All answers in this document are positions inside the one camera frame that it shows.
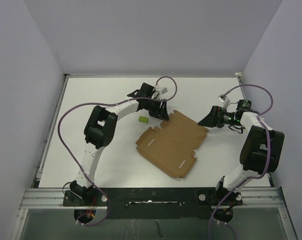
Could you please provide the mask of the brown cardboard box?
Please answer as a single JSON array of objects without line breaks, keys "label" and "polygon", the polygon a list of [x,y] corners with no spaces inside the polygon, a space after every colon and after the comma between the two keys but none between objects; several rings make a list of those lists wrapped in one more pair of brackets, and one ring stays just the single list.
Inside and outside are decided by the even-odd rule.
[{"label": "brown cardboard box", "polygon": [[172,178],[185,178],[209,129],[174,110],[169,121],[149,127],[136,141],[138,153]]}]

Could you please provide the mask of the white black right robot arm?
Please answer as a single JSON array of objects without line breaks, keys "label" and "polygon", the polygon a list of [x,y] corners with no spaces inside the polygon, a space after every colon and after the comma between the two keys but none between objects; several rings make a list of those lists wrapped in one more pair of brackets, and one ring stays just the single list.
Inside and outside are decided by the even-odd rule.
[{"label": "white black right robot arm", "polygon": [[222,128],[227,125],[229,128],[240,130],[241,133],[248,131],[239,156],[240,164],[232,173],[221,178],[213,192],[217,203],[225,204],[236,199],[250,181],[260,179],[266,173],[277,169],[284,133],[268,126],[259,113],[251,109],[251,101],[239,100],[235,112],[228,112],[226,105],[215,105],[198,125],[209,128]]}]

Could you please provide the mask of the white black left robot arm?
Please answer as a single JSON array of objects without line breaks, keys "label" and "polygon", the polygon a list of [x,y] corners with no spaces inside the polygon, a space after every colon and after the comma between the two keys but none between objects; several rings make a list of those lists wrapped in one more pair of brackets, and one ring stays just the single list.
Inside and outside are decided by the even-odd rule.
[{"label": "white black left robot arm", "polygon": [[149,116],[160,120],[168,120],[166,87],[142,83],[141,87],[127,95],[127,98],[116,103],[94,103],[94,108],[84,128],[85,150],[82,161],[76,160],[79,172],[70,182],[71,195],[80,205],[89,205],[95,194],[105,193],[94,183],[95,172],[106,146],[114,138],[117,122],[122,118],[146,110]]}]

